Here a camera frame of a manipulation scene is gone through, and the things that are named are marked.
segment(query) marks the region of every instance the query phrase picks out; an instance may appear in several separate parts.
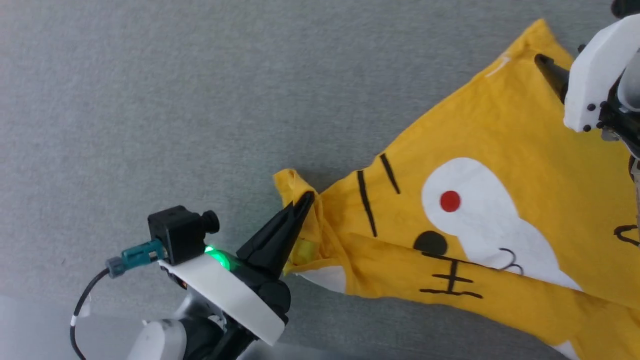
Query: green light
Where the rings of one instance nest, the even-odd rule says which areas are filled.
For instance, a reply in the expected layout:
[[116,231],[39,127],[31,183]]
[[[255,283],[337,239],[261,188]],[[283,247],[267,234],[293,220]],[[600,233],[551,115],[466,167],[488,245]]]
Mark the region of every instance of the green light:
[[204,248],[204,253],[208,254],[210,257],[214,258],[215,260],[218,260],[218,262],[220,263],[220,265],[222,265],[223,268],[227,270],[231,269],[231,264],[229,263],[229,259],[227,259],[226,255],[216,250],[213,246],[206,246]]

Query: yellow fabric with cartoon face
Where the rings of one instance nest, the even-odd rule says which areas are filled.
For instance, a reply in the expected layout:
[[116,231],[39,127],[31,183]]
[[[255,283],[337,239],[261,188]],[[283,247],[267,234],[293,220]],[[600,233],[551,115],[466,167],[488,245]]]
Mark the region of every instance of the yellow fabric with cartoon face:
[[[628,152],[563,126],[538,53],[572,61],[539,20],[371,166],[316,194],[286,271],[473,311],[571,359],[640,359],[637,234],[614,234],[636,221]],[[293,170],[275,182],[285,204],[313,190]]]

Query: teal connector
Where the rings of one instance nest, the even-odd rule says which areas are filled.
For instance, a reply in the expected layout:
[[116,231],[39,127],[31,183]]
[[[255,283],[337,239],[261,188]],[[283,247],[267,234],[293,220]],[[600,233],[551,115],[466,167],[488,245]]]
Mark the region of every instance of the teal connector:
[[118,277],[138,266],[148,265],[166,258],[166,250],[160,240],[151,240],[124,250],[119,258],[106,261],[110,278]]

